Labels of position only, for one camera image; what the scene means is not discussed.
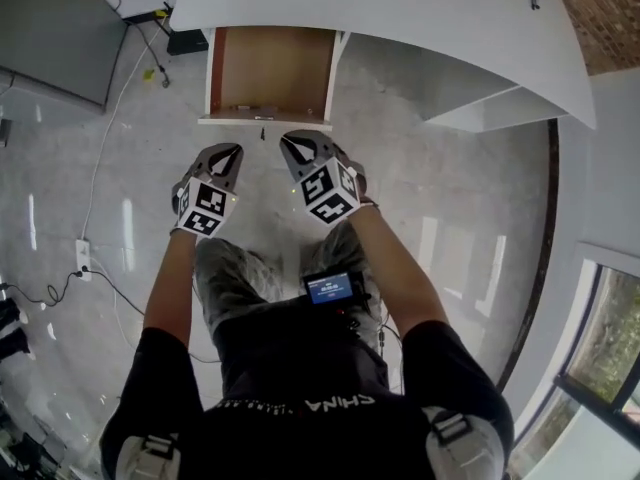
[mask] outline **fiducial marker cube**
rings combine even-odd
[[[298,185],[305,210],[314,219],[331,226],[360,208],[356,172],[337,158],[330,158]]]
[[[235,208],[238,196],[191,178],[179,193],[178,224],[176,227],[198,236],[211,238],[222,227]]]

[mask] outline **white cable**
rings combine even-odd
[[[164,22],[166,20],[167,20],[167,17],[165,16],[164,19],[162,20],[162,25],[164,25]],[[87,209],[87,216],[84,219],[84,226],[82,226],[82,235],[80,236],[81,240],[84,240],[86,238],[87,224],[89,224],[89,216],[91,215],[91,208],[93,208],[93,192],[95,190],[96,175],[98,174],[98,168],[100,167],[100,160],[102,159],[104,144],[107,140],[107,135],[109,135],[109,130],[111,130],[111,125],[113,124],[113,121],[116,118],[116,113],[118,112],[118,107],[120,106],[120,100],[122,99],[122,95],[124,94],[124,91],[127,90],[127,86],[129,85],[129,82],[131,82],[133,75],[137,71],[138,66],[140,65],[140,62],[142,62],[142,58],[144,57],[144,54],[147,53],[149,46],[153,44],[153,42],[155,41],[156,37],[158,37],[158,34],[160,33],[161,30],[162,30],[162,27],[158,27],[158,30],[156,30],[156,33],[151,38],[151,41],[149,41],[149,45],[144,46],[144,50],[142,50],[142,53],[140,54],[140,57],[138,58],[136,65],[133,67],[133,71],[131,71],[131,74],[129,75],[129,78],[127,78],[127,81],[125,82],[124,87],[122,88],[122,91],[120,91],[120,95],[118,96],[118,101],[116,101],[116,107],[113,109],[113,114],[111,115],[111,119],[109,120],[107,129],[104,131],[104,135],[102,137],[102,144],[100,145],[100,153],[98,154],[98,160],[96,161],[96,166],[93,169],[93,176],[91,177],[91,195],[89,196],[89,208]]]
[[[102,263],[100,263],[93,256],[91,256],[91,261],[93,261],[96,265],[98,265],[98,267],[100,268],[100,270],[102,270],[102,273],[106,276],[106,278],[113,283],[113,281],[111,280],[111,277],[109,276],[109,273],[107,272],[107,269],[102,266]],[[122,334],[122,339],[125,341],[125,343],[129,345],[129,347],[131,347],[132,350],[135,351],[136,347],[134,347],[133,344],[127,339],[127,335],[124,333],[124,329],[122,328],[122,322],[120,322],[120,315],[118,314],[118,292],[116,292],[115,288],[112,288],[112,289],[113,289],[113,312],[116,315],[116,321],[118,322],[118,327],[120,328],[120,334]]]

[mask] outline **open drawer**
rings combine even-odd
[[[331,130],[338,60],[348,33],[301,27],[210,31],[200,124]]]

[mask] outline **white cabinet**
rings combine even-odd
[[[311,27],[413,44],[425,51],[425,65],[417,71],[424,77],[425,120],[482,131],[570,114],[593,128],[591,87],[564,4],[539,5],[533,10],[531,0],[178,0],[171,26]]]
[[[302,27],[209,31],[205,116],[218,125],[331,130],[338,60],[348,34]]]

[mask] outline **wall socket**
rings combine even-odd
[[[82,267],[91,270],[91,245],[86,240],[76,240],[76,262],[81,272]],[[82,272],[80,279],[91,281],[91,272]]]

